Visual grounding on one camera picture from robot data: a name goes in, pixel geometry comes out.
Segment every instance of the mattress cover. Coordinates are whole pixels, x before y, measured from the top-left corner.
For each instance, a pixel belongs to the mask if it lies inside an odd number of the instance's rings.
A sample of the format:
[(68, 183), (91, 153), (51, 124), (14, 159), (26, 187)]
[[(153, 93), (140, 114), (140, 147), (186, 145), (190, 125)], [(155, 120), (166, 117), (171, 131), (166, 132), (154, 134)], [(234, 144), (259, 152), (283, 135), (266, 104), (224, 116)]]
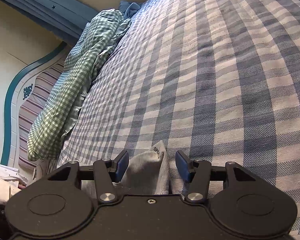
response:
[(300, 0), (148, 0), (92, 85), (58, 166), (162, 140), (182, 193), (177, 150), (235, 161), (295, 200), (300, 239)]

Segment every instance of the bed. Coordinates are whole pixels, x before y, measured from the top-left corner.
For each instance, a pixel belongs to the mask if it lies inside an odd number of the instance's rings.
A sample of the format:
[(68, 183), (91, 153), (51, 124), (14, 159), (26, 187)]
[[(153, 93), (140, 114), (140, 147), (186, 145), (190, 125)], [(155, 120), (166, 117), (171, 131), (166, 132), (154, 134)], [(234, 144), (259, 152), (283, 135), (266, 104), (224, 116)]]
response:
[[(300, 239), (300, 0), (148, 0), (92, 82), (55, 166), (163, 141), (290, 195)], [(210, 195), (221, 190), (210, 186)]]

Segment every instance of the striped headboard cushion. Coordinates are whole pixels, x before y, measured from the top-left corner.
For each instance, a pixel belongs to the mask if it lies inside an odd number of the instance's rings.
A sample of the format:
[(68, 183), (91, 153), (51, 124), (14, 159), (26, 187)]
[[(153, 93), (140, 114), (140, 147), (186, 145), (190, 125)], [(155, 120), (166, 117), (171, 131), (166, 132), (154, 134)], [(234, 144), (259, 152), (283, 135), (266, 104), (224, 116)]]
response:
[(54, 64), (52, 67), (41, 72), (35, 79), (35, 84), (31, 95), (21, 105), (19, 110), (19, 166), (33, 170), (36, 163), (28, 160), (27, 138), (31, 125), (40, 112), (43, 110), (50, 91), (57, 79), (63, 72), (63, 65)]

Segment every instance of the teal headboard trim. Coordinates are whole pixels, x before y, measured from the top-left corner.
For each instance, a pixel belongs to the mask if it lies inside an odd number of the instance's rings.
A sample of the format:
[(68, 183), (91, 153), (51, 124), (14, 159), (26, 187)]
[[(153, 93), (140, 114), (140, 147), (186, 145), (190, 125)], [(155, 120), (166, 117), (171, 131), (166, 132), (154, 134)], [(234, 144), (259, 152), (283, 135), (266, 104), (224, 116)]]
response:
[(9, 155), (10, 155), (10, 145), (11, 145), (11, 102), (13, 92), (16, 89), (18, 83), (21, 79), (30, 71), (40, 67), (41, 65), (47, 63), (48, 61), (52, 60), (56, 57), (65, 47), (67, 44), (63, 41), (56, 47), (52, 52), (48, 55), (44, 56), (43, 58), (31, 63), (30, 65), (23, 68), (12, 80), (9, 85), (6, 98), (4, 101), (4, 141), (3, 141), (3, 150), (2, 150), (2, 157), (0, 164), (8, 165)]

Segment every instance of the silver screw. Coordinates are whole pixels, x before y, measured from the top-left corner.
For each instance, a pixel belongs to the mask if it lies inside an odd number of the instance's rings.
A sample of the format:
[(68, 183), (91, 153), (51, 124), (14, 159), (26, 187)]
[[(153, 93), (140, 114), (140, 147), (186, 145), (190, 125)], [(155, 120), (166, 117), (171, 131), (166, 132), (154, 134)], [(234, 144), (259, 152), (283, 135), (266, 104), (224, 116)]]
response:
[(156, 201), (155, 201), (155, 199), (148, 199), (148, 203), (149, 203), (149, 204), (155, 204)]
[(102, 201), (106, 201), (106, 202), (109, 202), (109, 201), (113, 201), (115, 199), (115, 195), (112, 194), (112, 193), (103, 193), (101, 196), (100, 196), (100, 199)]
[(197, 201), (197, 200), (203, 199), (203, 195), (200, 193), (197, 193), (197, 192), (190, 193), (187, 197), (188, 197), (188, 199), (190, 199), (192, 201)]

